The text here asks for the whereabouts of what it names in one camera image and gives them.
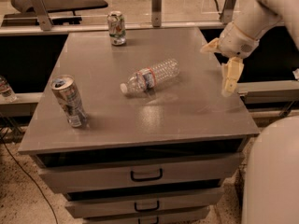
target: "floor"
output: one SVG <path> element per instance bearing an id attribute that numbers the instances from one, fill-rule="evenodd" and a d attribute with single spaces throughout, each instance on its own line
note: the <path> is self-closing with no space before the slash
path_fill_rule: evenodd
<path id="1" fill-rule="evenodd" d="M 0 0 L 0 21 L 5 14 L 16 13 L 10 0 Z M 81 11 L 83 24 L 105 24 L 110 10 L 120 9 L 126 22 L 150 22 L 150 0 L 106 0 L 109 7 Z M 218 0 L 220 10 L 224 0 Z M 246 0 L 238 0 L 236 13 Z M 214 0 L 163 0 L 163 21 L 217 21 L 218 11 Z M 246 157 L 254 139 L 244 149 Z M 36 165 L 28 156 L 18 153 L 20 143 L 0 145 L 0 219 L 5 224 L 54 224 L 55 216 L 60 224 L 77 224 L 64 209 L 64 196 L 53 194 L 37 174 Z M 238 200 L 240 176 L 236 173 L 224 181 L 225 189 L 219 203 L 210 206 L 206 219 L 192 224 L 239 224 L 241 207 Z"/>

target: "drawer handle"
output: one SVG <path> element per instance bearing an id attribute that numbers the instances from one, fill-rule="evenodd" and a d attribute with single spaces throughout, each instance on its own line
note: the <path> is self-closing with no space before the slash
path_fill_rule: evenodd
<path id="1" fill-rule="evenodd" d="M 157 206 L 156 207 L 148 208 L 148 209 L 138 209 L 137 208 L 137 203 L 134 203 L 134 208 L 135 208 L 136 212 L 138 212 L 138 213 L 152 212 L 152 211 L 156 211 L 160 208 L 160 202 L 157 201 Z"/>
<path id="2" fill-rule="evenodd" d="M 157 217 L 156 222 L 153 222 L 151 224 L 159 224 L 159 217 Z"/>
<path id="3" fill-rule="evenodd" d="M 134 177 L 134 171 L 131 171 L 131 179 L 132 181 L 135 182 L 147 182 L 147 181 L 154 181 L 154 180 L 159 180 L 163 176 L 163 170 L 162 168 L 159 169 L 159 175 L 155 177 L 146 177 L 146 178 L 135 178 Z"/>

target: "aluminum can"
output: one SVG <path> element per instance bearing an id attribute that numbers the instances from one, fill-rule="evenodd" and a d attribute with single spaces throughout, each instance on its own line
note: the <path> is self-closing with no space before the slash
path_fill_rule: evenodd
<path id="1" fill-rule="evenodd" d="M 69 75 L 56 77 L 50 84 L 56 99 L 64 110 L 68 123 L 80 127 L 87 122 L 82 100 L 75 80 Z"/>
<path id="2" fill-rule="evenodd" d="M 120 11 L 111 11 L 107 16 L 110 41 L 119 46 L 126 42 L 124 17 Z"/>

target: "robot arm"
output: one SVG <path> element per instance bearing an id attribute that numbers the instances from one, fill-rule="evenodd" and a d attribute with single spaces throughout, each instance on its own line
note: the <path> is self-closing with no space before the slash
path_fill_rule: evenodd
<path id="1" fill-rule="evenodd" d="M 223 96 L 230 96 L 243 71 L 243 59 L 259 46 L 261 37 L 284 21 L 299 48 L 299 0 L 249 0 L 245 9 L 228 23 L 219 38 L 204 45 L 202 52 L 218 52 L 228 57 L 222 66 Z"/>

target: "cabinet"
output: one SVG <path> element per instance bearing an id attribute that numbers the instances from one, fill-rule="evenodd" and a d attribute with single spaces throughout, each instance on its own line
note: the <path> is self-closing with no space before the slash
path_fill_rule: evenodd
<path id="1" fill-rule="evenodd" d="M 19 152 L 74 218 L 180 222 L 205 218 L 218 202 L 258 129 L 237 95 L 221 97 L 221 70 L 199 52 L 204 42 L 197 28 L 127 31 L 122 47 L 107 32 L 69 35 L 51 78 L 75 78 L 89 123 L 71 128 L 47 86 Z M 140 97 L 121 94 L 132 72 L 167 58 L 178 60 L 177 78 Z"/>

